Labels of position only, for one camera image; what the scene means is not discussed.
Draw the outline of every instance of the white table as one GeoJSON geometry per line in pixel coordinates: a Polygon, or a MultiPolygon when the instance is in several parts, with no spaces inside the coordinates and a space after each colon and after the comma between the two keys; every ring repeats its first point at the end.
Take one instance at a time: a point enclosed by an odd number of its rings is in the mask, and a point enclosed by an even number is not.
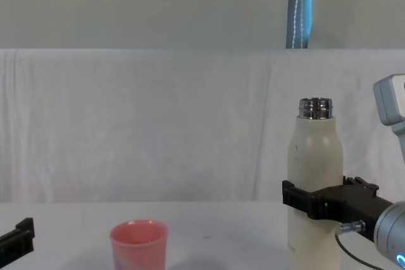
{"type": "MultiPolygon", "coordinates": [[[[7,270],[112,270],[108,233],[130,219],[170,229],[167,270],[284,270],[287,208],[276,202],[0,204],[0,233],[33,217],[35,250],[7,270]]],[[[349,250],[386,270],[398,269],[357,234],[349,250]]],[[[343,256],[343,269],[367,269],[343,256]]]]}

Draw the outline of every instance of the black clamp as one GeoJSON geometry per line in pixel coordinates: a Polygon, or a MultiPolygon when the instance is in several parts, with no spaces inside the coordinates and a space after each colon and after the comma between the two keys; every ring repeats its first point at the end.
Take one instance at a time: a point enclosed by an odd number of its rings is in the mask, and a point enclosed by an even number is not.
{"type": "Polygon", "coordinates": [[[15,226],[15,230],[0,236],[0,268],[34,251],[34,220],[26,218],[15,226]]]}
{"type": "Polygon", "coordinates": [[[373,242],[374,228],[381,213],[392,203],[377,196],[379,187],[360,177],[343,177],[343,185],[307,192],[283,181],[283,204],[305,212],[311,219],[329,219],[340,223],[364,221],[359,232],[373,242]]]}

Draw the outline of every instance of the pink cup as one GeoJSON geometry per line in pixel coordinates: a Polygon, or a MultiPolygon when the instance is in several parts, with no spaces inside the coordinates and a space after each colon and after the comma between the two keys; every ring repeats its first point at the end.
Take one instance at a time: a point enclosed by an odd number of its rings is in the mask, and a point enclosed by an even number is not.
{"type": "Polygon", "coordinates": [[[159,221],[136,220],[111,230],[116,270],[165,270],[168,228],[159,221]]]}

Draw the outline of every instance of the water bottle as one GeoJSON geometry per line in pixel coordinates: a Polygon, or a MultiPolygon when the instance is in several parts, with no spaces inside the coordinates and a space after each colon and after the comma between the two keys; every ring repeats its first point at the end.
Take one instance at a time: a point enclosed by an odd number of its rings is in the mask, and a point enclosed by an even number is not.
{"type": "MultiPolygon", "coordinates": [[[[343,182],[343,151],[336,131],[332,100],[305,98],[299,103],[296,129],[290,141],[287,175],[308,192],[343,182]]],[[[288,210],[290,270],[340,270],[340,248],[334,238],[338,223],[315,221],[288,210]]]]}

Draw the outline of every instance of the white cloth backdrop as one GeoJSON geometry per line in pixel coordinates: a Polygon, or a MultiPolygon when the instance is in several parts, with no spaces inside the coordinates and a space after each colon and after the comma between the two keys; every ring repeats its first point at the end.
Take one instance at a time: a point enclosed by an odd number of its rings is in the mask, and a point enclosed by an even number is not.
{"type": "Polygon", "coordinates": [[[280,200],[298,100],[331,97],[345,173],[405,196],[373,82],[405,51],[0,52],[0,201],[280,200]]]}

